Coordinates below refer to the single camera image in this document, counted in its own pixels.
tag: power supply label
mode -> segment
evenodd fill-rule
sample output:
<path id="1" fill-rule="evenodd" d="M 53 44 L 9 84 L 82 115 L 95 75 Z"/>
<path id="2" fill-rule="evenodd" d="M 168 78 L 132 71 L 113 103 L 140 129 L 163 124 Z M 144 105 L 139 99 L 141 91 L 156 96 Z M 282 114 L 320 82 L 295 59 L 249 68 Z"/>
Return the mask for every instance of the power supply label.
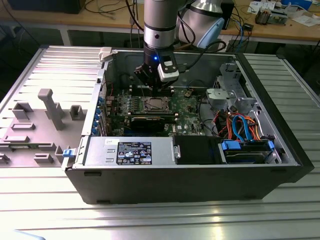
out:
<path id="1" fill-rule="evenodd" d="M 119 142 L 116 163 L 118 165 L 151 165 L 151 142 Z"/>

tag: table leg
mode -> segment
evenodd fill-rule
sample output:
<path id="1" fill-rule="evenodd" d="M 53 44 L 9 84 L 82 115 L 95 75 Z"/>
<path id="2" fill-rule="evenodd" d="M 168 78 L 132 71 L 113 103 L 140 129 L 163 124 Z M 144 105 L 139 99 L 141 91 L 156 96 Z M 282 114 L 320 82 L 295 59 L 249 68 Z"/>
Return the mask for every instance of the table leg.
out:
<path id="1" fill-rule="evenodd" d="M 63 45 L 72 46 L 72 40 L 69 36 L 68 30 L 67 29 L 59 29 L 59 30 L 60 30 L 61 38 L 63 41 Z"/>

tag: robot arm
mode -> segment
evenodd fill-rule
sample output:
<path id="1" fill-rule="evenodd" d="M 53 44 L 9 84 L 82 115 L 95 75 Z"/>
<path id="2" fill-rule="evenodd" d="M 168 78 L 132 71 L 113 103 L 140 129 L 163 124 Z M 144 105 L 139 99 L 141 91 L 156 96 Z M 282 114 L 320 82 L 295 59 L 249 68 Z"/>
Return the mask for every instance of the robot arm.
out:
<path id="1" fill-rule="evenodd" d="M 179 77 L 174 56 L 178 10 L 193 0 L 144 1 L 144 61 L 134 73 L 156 94 Z"/>

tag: motherboard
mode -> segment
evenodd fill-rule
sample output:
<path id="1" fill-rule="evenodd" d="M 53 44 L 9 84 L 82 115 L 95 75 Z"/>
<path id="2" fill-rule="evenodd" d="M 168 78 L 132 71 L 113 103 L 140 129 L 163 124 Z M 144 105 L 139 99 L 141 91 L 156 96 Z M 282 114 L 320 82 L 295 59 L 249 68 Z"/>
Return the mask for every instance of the motherboard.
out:
<path id="1" fill-rule="evenodd" d="M 187 88 L 151 96 L 147 88 L 120 90 L 107 97 L 109 135 L 124 137 L 168 137 L 204 135 L 199 120 L 196 94 Z"/>

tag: blue latch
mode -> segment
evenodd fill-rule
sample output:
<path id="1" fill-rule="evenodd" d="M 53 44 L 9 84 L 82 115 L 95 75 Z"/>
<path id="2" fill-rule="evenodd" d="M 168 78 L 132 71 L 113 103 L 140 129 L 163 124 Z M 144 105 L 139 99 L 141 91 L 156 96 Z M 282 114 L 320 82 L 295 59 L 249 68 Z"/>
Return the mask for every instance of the blue latch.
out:
<path id="1" fill-rule="evenodd" d="M 275 149 L 275 145 L 272 141 L 268 141 L 268 145 L 270 147 L 271 150 Z"/>
<path id="2" fill-rule="evenodd" d="M 222 150 L 241 150 L 241 145 L 238 141 L 223 141 Z"/>
<path id="3" fill-rule="evenodd" d="M 91 129 L 91 133 L 92 133 L 93 135 L 97 135 L 97 134 L 98 134 L 98 131 L 97 131 L 97 129 L 92 128 L 92 129 Z"/>
<path id="4" fill-rule="evenodd" d="M 63 150 L 62 156 L 64 158 L 74 158 L 77 155 L 77 149 L 76 148 L 70 148 Z"/>
<path id="5" fill-rule="evenodd" d="M 102 104 L 104 101 L 105 100 L 101 96 L 98 97 L 98 105 Z"/>
<path id="6" fill-rule="evenodd" d="M 96 113 L 96 114 L 94 115 L 94 120 L 97 121 L 97 120 L 99 120 L 99 118 L 100 118 L 99 114 Z"/>

